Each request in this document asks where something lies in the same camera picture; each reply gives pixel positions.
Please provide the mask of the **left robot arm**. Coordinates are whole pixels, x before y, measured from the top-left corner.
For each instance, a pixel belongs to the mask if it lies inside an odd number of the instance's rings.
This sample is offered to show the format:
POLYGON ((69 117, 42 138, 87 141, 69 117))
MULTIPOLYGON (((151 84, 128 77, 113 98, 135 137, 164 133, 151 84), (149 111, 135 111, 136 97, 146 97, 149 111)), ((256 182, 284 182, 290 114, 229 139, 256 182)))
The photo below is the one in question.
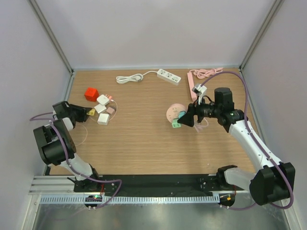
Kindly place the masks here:
POLYGON ((77 123, 89 118, 90 107, 82 107, 62 101, 52 105, 53 111, 30 118, 31 121, 47 120, 48 124, 33 130, 37 148, 46 165, 61 166, 74 175, 70 179, 77 191, 96 192, 101 179, 95 168, 77 155, 70 131, 77 123))

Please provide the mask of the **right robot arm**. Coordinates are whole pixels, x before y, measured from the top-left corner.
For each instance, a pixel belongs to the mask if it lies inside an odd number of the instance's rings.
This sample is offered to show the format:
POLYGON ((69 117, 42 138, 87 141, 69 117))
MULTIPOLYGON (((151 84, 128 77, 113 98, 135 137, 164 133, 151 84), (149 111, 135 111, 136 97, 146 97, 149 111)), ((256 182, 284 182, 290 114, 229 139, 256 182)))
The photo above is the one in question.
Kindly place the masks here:
POLYGON ((272 204, 289 199, 293 201, 295 168, 276 157, 251 128, 242 110, 235 109, 229 88, 216 88, 214 100, 205 101, 206 87, 196 85, 193 89, 197 99, 188 105, 186 113, 179 118, 182 125, 193 127, 204 118, 216 118, 227 133, 241 145, 251 160, 256 173, 249 173, 237 166, 229 165, 218 169, 216 184, 226 190, 232 185, 248 191, 258 205, 272 204))

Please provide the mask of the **white plug adapter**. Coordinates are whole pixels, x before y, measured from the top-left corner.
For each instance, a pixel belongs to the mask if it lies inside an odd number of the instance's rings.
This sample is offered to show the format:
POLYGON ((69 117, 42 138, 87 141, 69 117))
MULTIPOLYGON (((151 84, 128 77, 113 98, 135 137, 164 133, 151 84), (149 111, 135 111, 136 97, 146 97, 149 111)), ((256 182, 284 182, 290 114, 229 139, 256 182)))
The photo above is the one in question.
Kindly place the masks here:
POLYGON ((101 113, 99 114, 99 117, 97 119, 97 123, 99 125, 107 125, 110 119, 110 115, 109 114, 105 114, 105 113, 101 113))

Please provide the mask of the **yellow plug adapter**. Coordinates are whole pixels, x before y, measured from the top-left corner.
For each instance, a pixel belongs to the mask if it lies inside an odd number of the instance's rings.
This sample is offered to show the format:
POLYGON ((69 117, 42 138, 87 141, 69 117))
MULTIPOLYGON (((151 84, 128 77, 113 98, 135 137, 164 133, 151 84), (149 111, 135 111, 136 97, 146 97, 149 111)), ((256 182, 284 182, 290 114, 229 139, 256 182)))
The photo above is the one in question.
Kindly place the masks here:
POLYGON ((94 116, 95 115, 95 109, 91 109, 89 112, 87 112, 87 115, 94 116))

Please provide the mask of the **pink power strip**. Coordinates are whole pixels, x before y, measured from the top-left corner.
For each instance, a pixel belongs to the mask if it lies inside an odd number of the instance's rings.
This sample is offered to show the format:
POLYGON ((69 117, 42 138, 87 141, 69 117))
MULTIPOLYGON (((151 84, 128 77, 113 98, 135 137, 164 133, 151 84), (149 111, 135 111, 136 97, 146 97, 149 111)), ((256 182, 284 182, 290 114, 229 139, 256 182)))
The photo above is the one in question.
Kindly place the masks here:
POLYGON ((193 77, 197 77, 198 79, 205 79, 208 78, 216 73, 220 73, 223 71, 224 68, 212 68, 212 69, 191 69, 187 73, 188 84, 189 84, 189 91, 191 95, 192 101, 197 99, 197 95, 192 91, 194 87, 194 79, 193 77))

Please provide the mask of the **red cube adapter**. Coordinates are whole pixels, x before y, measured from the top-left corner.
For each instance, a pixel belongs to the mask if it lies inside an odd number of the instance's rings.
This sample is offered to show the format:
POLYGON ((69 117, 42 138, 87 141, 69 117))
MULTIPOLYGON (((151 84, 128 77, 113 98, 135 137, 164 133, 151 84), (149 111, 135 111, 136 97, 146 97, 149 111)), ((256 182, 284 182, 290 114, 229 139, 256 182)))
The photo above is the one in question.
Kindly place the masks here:
POLYGON ((99 97, 99 92, 96 88, 88 87, 84 93, 86 100, 90 102, 96 102, 97 98, 99 97))

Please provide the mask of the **white power strip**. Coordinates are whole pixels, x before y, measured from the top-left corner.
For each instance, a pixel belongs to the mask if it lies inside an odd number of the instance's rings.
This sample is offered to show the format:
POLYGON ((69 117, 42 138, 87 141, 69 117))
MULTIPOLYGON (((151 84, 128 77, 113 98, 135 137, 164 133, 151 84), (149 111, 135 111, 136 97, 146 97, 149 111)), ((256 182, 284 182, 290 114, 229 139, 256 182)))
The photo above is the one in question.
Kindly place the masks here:
POLYGON ((133 75, 130 75, 130 76, 117 76, 116 77, 116 82, 118 84, 125 84, 125 83, 128 83, 128 82, 141 82, 144 78, 145 75, 147 74, 150 74, 150 73, 155 73, 156 76, 160 79, 163 79, 164 81, 167 81, 173 85, 176 85, 178 86, 179 83, 181 82, 181 77, 171 73, 171 72, 168 72, 164 69, 159 69, 157 71, 154 71, 154 70, 150 70, 146 73, 143 73, 143 74, 133 74, 133 75))

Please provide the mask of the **white square charger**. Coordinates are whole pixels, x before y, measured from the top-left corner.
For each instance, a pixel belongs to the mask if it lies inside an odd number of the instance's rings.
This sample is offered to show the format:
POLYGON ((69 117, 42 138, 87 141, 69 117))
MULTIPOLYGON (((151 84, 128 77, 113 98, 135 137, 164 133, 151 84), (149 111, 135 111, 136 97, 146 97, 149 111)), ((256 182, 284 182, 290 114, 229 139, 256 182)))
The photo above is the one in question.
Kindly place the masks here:
POLYGON ((104 112, 107 110, 107 108, 106 108, 104 105, 101 105, 101 104, 96 105, 96 106, 94 107, 94 109, 96 110, 96 112, 97 112, 98 114, 104 113, 104 112))

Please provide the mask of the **mauve dual usb charger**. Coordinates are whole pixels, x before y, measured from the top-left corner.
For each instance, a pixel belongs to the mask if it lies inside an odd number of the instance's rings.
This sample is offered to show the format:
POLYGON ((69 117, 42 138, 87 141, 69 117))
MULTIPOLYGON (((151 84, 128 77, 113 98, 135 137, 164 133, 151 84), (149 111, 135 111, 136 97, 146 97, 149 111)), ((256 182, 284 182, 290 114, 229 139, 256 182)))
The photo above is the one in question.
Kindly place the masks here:
POLYGON ((108 107, 107 110, 106 110, 106 112, 107 112, 109 115, 113 115, 113 114, 116 112, 116 110, 115 110, 114 108, 112 108, 112 107, 108 107))

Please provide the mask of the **green plug adapter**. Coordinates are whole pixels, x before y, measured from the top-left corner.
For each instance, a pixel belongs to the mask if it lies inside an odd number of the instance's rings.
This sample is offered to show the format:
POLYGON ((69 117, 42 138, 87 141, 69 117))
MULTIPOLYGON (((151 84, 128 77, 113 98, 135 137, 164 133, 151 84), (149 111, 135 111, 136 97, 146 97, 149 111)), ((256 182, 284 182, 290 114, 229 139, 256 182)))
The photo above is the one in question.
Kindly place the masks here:
POLYGON ((175 118, 172 120, 172 128, 180 128, 181 124, 178 122, 178 119, 175 118))

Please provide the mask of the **teal plug adapter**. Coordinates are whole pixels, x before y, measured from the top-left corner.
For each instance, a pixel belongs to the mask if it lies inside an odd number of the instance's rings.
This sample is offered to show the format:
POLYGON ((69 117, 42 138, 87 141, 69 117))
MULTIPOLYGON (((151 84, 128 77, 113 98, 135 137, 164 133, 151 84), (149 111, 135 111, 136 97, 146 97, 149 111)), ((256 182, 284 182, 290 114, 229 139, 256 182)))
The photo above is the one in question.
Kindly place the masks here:
POLYGON ((178 114, 178 119, 180 119, 185 114, 186 114, 186 111, 180 111, 179 114, 178 114))

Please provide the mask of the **round pink socket base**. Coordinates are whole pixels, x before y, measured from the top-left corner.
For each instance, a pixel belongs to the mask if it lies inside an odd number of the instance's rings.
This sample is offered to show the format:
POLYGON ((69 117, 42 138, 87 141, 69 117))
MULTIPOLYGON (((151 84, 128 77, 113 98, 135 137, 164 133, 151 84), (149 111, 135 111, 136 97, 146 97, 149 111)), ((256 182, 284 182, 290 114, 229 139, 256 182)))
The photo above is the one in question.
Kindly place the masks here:
POLYGON ((172 123, 174 119, 178 118, 180 112, 186 110, 187 110, 186 106, 182 104, 179 103, 172 104, 166 112, 166 118, 170 123, 172 123))

